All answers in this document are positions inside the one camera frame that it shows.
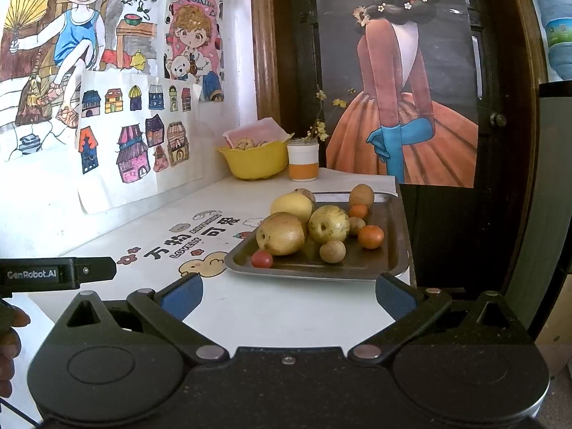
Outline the left hand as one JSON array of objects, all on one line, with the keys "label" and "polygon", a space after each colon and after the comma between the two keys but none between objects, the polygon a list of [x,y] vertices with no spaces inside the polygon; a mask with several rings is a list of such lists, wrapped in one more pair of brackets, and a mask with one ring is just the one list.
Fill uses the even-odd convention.
[{"label": "left hand", "polygon": [[21,352],[21,341],[16,329],[30,324],[30,317],[19,307],[13,307],[15,318],[8,332],[1,336],[0,395],[8,398],[13,393],[12,379],[15,375],[15,359]]}]

